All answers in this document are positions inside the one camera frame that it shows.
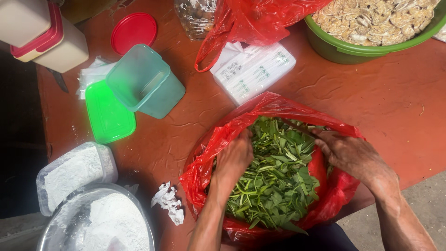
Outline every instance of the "red plastic lid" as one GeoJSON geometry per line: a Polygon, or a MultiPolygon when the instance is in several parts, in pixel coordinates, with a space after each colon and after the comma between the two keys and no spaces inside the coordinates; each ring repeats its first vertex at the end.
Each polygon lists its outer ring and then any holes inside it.
{"type": "Polygon", "coordinates": [[[20,58],[33,50],[37,50],[37,52],[45,52],[51,49],[54,45],[57,45],[63,39],[63,25],[60,9],[52,2],[48,2],[48,6],[50,8],[51,18],[50,28],[42,35],[20,48],[10,46],[11,54],[14,57],[20,58]]]}
{"type": "Polygon", "coordinates": [[[155,19],[143,12],[132,13],[124,17],[113,29],[110,43],[113,50],[123,56],[137,44],[151,46],[157,37],[155,19]]]}

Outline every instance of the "food storage container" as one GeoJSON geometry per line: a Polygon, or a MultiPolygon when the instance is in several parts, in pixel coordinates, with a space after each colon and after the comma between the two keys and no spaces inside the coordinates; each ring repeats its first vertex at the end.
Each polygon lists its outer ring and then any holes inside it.
{"type": "Polygon", "coordinates": [[[145,44],[132,47],[108,73],[106,82],[127,109],[158,119],[186,92],[169,65],[145,44]]]}
{"type": "Polygon", "coordinates": [[[53,49],[33,59],[33,62],[64,73],[87,61],[88,47],[84,34],[62,17],[63,39],[53,49]]]}
{"type": "Polygon", "coordinates": [[[106,144],[131,135],[136,128],[135,114],[113,95],[105,80],[90,85],[85,101],[96,142],[106,144]]]}
{"type": "Polygon", "coordinates": [[[50,216],[67,195],[86,184],[117,180],[110,148],[86,142],[40,170],[36,180],[40,212],[50,216]]]}
{"type": "Polygon", "coordinates": [[[325,59],[341,64],[358,64],[380,58],[390,52],[405,50],[421,44],[435,35],[446,23],[446,0],[434,9],[431,23],[414,38],[389,46],[361,46],[341,41],[329,35],[314,22],[311,15],[305,17],[308,40],[313,49],[325,59]]]}
{"type": "Polygon", "coordinates": [[[59,7],[48,2],[51,27],[42,35],[22,47],[11,45],[11,54],[22,62],[28,62],[51,50],[62,42],[63,26],[59,7]]]}
{"type": "Polygon", "coordinates": [[[22,47],[51,26],[46,0],[0,0],[0,40],[22,47]]]}

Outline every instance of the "crumpled tissue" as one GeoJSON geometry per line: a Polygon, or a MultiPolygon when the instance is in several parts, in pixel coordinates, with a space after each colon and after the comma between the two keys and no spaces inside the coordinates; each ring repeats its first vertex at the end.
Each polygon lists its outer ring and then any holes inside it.
{"type": "Polygon", "coordinates": [[[153,196],[150,207],[153,207],[156,203],[161,205],[162,209],[169,210],[169,217],[175,223],[175,225],[183,224],[184,210],[178,209],[181,206],[181,201],[177,201],[175,193],[177,190],[171,187],[169,192],[170,181],[166,184],[162,184],[159,191],[153,196]]]}

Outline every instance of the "concrete floor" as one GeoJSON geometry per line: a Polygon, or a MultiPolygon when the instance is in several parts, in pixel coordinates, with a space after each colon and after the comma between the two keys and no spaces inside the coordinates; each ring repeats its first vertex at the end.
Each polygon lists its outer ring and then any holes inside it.
{"type": "MultiPolygon", "coordinates": [[[[403,191],[438,250],[446,250],[446,171],[403,191]]],[[[338,224],[360,251],[383,251],[375,205],[351,214],[338,224]]]]}

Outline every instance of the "white powder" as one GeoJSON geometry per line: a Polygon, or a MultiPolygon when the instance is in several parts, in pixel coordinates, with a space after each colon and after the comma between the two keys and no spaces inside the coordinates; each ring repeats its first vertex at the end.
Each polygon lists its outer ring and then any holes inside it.
{"type": "Polygon", "coordinates": [[[101,160],[94,144],[68,152],[55,162],[62,164],[45,176],[43,186],[48,194],[48,208],[51,212],[72,191],[90,182],[102,181],[101,160]]]}
{"type": "Polygon", "coordinates": [[[79,251],[145,251],[149,250],[149,234],[141,212],[120,193],[109,194],[92,202],[91,224],[76,241],[79,251]]]}

